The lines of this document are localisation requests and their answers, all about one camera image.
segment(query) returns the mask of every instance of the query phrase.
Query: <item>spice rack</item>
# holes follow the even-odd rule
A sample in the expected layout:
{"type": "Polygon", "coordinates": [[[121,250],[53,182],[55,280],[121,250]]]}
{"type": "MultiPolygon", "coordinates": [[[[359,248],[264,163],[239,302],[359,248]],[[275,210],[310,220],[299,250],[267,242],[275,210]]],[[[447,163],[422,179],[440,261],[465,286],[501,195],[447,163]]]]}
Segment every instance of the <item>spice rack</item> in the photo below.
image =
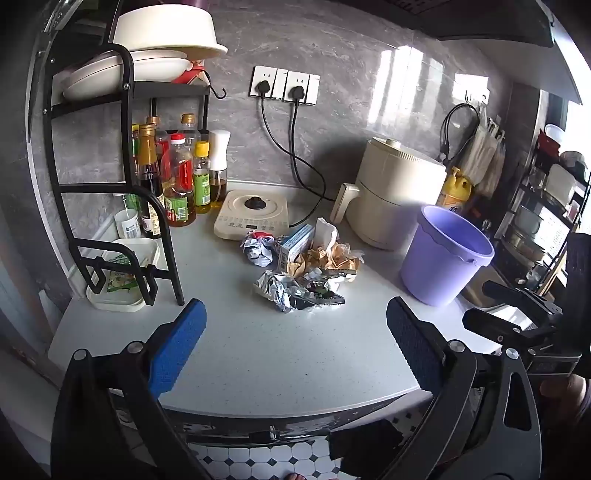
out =
{"type": "MultiPolygon", "coordinates": [[[[176,261],[174,259],[173,244],[170,235],[170,228],[167,223],[167,217],[164,207],[158,199],[149,190],[143,188],[138,184],[138,180],[131,172],[132,141],[131,141],[131,113],[133,99],[150,99],[152,116],[156,115],[156,98],[158,97],[201,97],[200,112],[200,129],[202,134],[207,134],[207,114],[209,111],[209,93],[213,90],[211,85],[182,85],[164,82],[135,82],[134,78],[134,62],[130,52],[122,45],[114,44],[112,42],[115,35],[115,27],[121,11],[122,0],[114,2],[114,8],[111,13],[111,20],[107,24],[104,39],[101,45],[93,50],[88,51],[85,58],[78,59],[76,62],[69,62],[69,64],[81,63],[85,60],[94,58],[107,51],[115,51],[119,54],[123,61],[123,76],[121,81],[121,90],[118,93],[104,95],[97,98],[83,100],[78,102],[61,103],[58,105],[51,105],[51,90],[53,83],[53,76],[62,67],[64,61],[55,61],[54,47],[49,51],[48,58],[51,60],[45,66],[45,79],[43,85],[43,136],[44,147],[47,160],[47,167],[49,170],[49,178],[51,189],[56,201],[57,211],[61,220],[62,227],[66,234],[68,241],[68,249],[74,263],[82,273],[89,288],[96,294],[103,289],[107,278],[103,270],[119,271],[135,276],[138,283],[139,290],[148,305],[153,305],[158,292],[156,278],[165,278],[170,280],[173,284],[174,294],[179,305],[184,305],[183,291],[178,277],[178,270],[176,261]],[[96,105],[104,105],[106,103],[121,102],[121,153],[123,161],[123,170],[125,180],[122,183],[60,183],[57,177],[56,158],[53,148],[53,134],[51,129],[51,121],[54,118],[68,113],[77,112],[82,109],[93,107],[96,105]],[[117,193],[126,194],[133,193],[145,199],[156,211],[158,221],[160,222],[162,234],[162,246],[164,249],[164,256],[168,265],[167,270],[157,268],[155,265],[148,265],[141,267],[138,258],[134,252],[125,245],[116,244],[112,242],[103,242],[97,240],[89,240],[77,238],[74,236],[70,221],[66,212],[66,207],[62,195],[65,193],[117,193]],[[124,254],[129,259],[130,265],[122,265],[114,262],[105,261],[102,257],[89,258],[84,257],[80,253],[80,248],[89,248],[97,250],[107,250],[124,254]],[[96,273],[98,282],[95,284],[92,281],[92,275],[96,273]]],[[[62,56],[68,56],[69,52],[65,52],[62,56]]]]}

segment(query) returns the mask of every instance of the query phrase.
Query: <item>white bowl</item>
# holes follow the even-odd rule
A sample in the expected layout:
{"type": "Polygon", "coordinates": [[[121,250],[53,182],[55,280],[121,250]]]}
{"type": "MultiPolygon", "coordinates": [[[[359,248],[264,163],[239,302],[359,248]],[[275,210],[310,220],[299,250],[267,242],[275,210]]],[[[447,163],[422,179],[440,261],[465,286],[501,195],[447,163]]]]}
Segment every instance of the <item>white bowl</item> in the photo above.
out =
{"type": "MultiPolygon", "coordinates": [[[[173,50],[132,52],[134,80],[141,82],[171,82],[193,67],[185,54],[173,50]]],[[[121,88],[123,61],[115,52],[100,55],[63,81],[67,100],[86,100],[108,95],[121,88]]]]}
{"type": "Polygon", "coordinates": [[[189,60],[203,60],[228,52],[219,45],[212,16],[190,5],[152,5],[119,17],[114,43],[129,51],[173,48],[189,60]]]}

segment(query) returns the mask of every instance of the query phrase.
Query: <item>food label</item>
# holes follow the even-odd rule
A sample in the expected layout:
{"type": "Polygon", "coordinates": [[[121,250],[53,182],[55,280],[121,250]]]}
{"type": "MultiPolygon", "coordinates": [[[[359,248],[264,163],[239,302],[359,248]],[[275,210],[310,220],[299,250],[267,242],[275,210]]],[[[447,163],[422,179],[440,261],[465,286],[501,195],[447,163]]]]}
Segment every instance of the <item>food label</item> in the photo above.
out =
{"type": "Polygon", "coordinates": [[[166,215],[171,222],[186,222],[189,218],[187,198],[164,198],[166,215]]]}
{"type": "MultiPolygon", "coordinates": [[[[164,195],[158,197],[158,200],[164,205],[164,195]]],[[[158,221],[158,215],[152,205],[148,204],[148,211],[150,212],[150,218],[142,216],[142,223],[144,224],[144,230],[150,232],[153,235],[160,235],[160,223],[158,221]]]]}
{"type": "Polygon", "coordinates": [[[209,193],[209,173],[196,173],[193,175],[195,185],[195,205],[207,205],[211,201],[209,193]]]}

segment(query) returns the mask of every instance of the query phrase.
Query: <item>white countertop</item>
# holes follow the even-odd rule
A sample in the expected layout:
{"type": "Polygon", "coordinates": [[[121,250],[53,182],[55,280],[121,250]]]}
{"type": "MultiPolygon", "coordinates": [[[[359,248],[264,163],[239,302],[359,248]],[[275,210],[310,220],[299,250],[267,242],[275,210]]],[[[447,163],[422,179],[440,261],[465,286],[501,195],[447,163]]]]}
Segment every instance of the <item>white countertop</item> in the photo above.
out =
{"type": "MultiPolygon", "coordinates": [[[[299,219],[300,212],[290,205],[290,220],[299,219]]],[[[327,210],[320,213],[328,216],[327,210]]],[[[463,299],[438,309],[411,297],[398,278],[400,259],[364,244],[346,223],[339,225],[341,240],[366,252],[357,279],[339,289],[346,303],[283,314],[252,292],[264,269],[248,262],[238,242],[214,236],[214,217],[198,216],[190,226],[171,229],[185,300],[205,304],[207,328],[173,390],[160,396],[165,408],[225,417],[294,417],[417,390],[386,325],[386,307],[396,296],[419,319],[437,325],[447,340],[461,339],[477,352],[499,346],[464,330],[463,312],[471,305],[463,299]]],[[[159,263],[165,267],[163,254],[159,263]]],[[[167,280],[158,280],[155,305],[136,313],[106,312],[86,299],[72,300],[48,356],[65,370],[79,348],[94,356],[120,352],[133,340],[147,340],[181,310],[167,280]]]]}

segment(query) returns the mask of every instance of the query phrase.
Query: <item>plastic food container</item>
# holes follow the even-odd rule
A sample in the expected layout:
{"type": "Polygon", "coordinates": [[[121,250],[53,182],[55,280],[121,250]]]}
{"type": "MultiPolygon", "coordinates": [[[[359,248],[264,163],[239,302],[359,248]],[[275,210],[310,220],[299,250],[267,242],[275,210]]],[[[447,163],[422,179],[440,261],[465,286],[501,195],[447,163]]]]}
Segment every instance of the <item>plastic food container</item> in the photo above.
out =
{"type": "MultiPolygon", "coordinates": [[[[115,240],[116,244],[122,244],[133,250],[135,255],[138,257],[139,264],[141,266],[153,264],[156,265],[160,258],[160,248],[156,240],[151,238],[121,238],[115,240]],[[143,259],[148,259],[146,264],[142,264],[143,259]]],[[[103,251],[101,257],[109,261],[120,255],[118,252],[112,252],[109,250],[103,251]]],[[[107,286],[109,283],[109,270],[104,270],[107,277],[107,282],[99,294],[94,293],[90,287],[86,287],[86,297],[92,303],[92,305],[99,310],[109,310],[110,312],[137,312],[138,310],[145,307],[145,301],[142,297],[138,287],[134,287],[130,290],[116,290],[107,292],[107,286]]],[[[98,276],[92,275],[92,281],[97,282],[98,276]]]]}
{"type": "Polygon", "coordinates": [[[228,53],[217,43],[212,16],[190,5],[151,5],[119,17],[113,43],[129,51],[170,48],[203,60],[228,53]]]}

